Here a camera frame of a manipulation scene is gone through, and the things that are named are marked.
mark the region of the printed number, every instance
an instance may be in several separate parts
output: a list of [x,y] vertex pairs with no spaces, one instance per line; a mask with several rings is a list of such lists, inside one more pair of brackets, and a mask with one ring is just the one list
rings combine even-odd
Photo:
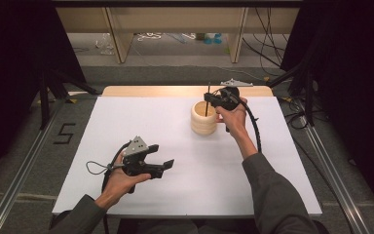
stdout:
[[66,134],[66,133],[64,133],[63,129],[66,126],[75,126],[75,124],[74,123],[65,123],[65,124],[62,125],[62,127],[59,130],[58,135],[59,136],[68,136],[68,140],[67,141],[55,141],[54,144],[69,144],[69,141],[72,139],[72,136],[74,136],[74,134]]

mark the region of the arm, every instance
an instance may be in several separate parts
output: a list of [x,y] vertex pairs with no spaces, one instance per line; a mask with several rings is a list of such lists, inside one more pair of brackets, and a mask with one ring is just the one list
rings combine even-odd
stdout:
[[[122,161],[123,156],[120,155],[116,162],[121,163]],[[149,174],[128,176],[122,169],[114,170],[104,191],[95,201],[90,196],[85,195],[74,210],[49,233],[91,233],[108,209],[117,204],[120,198],[127,194],[133,186],[150,177]]]
[[217,122],[226,124],[242,153],[243,168],[252,191],[254,218],[260,233],[318,233],[297,190],[275,172],[248,136],[245,108],[240,104],[227,111],[218,106],[216,111],[223,116]]

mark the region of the wooden tabletop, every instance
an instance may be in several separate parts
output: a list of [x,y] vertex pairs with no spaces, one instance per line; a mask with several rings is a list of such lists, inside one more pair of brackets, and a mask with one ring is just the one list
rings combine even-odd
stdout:
[[[211,86],[214,92],[224,86]],[[208,86],[108,86],[104,97],[200,97],[207,92]],[[267,86],[239,87],[240,96],[272,97],[272,90]]]

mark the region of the tripod leg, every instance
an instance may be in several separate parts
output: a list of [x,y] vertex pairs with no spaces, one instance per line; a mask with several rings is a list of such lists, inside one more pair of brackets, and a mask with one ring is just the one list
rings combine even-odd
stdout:
[[291,68],[290,70],[288,70],[286,73],[284,73],[280,77],[276,78],[273,82],[269,83],[267,86],[269,88],[273,88],[276,85],[280,84],[281,82],[287,80],[288,78],[295,76],[299,72],[299,70],[300,70],[300,65],[297,65]]
[[74,86],[87,91],[91,95],[101,95],[96,89],[91,88],[85,83],[76,81],[61,71],[51,70],[56,77],[61,78],[63,81],[73,84]]
[[47,83],[45,81],[45,75],[45,72],[43,72],[39,83],[39,95],[41,98],[41,130],[45,128],[48,121],[50,120],[50,103],[48,101],[48,91]]
[[314,104],[314,76],[312,74],[312,71],[308,71],[308,75],[306,77],[306,100],[305,100],[305,114],[306,119],[308,120],[308,123],[313,127],[314,124],[314,118],[312,113],[312,108]]

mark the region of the hand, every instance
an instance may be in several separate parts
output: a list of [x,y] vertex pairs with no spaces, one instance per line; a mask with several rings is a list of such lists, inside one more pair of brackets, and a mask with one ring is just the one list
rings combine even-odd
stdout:
[[[117,157],[115,163],[121,163],[122,161],[123,153]],[[99,207],[108,210],[117,204],[121,197],[127,194],[133,186],[150,178],[151,175],[149,174],[128,176],[123,172],[123,169],[116,169],[111,173],[104,191],[95,200],[95,203]]]
[[[247,103],[247,99],[241,97],[241,100],[244,103]],[[243,158],[245,159],[248,156],[257,153],[257,149],[248,136],[247,129],[245,128],[246,112],[244,106],[239,104],[238,107],[232,111],[217,106],[215,107],[215,110],[223,117],[223,119],[220,119],[220,116],[217,116],[216,122],[226,124],[226,127],[230,130],[230,135],[236,140]]]
[[[244,103],[247,103],[247,99],[241,97]],[[247,136],[247,130],[245,129],[245,108],[242,104],[239,104],[234,110],[228,111],[221,106],[215,107],[217,113],[219,113],[223,118],[217,115],[217,123],[225,123],[226,127],[230,130],[230,135],[234,139],[239,137]]]

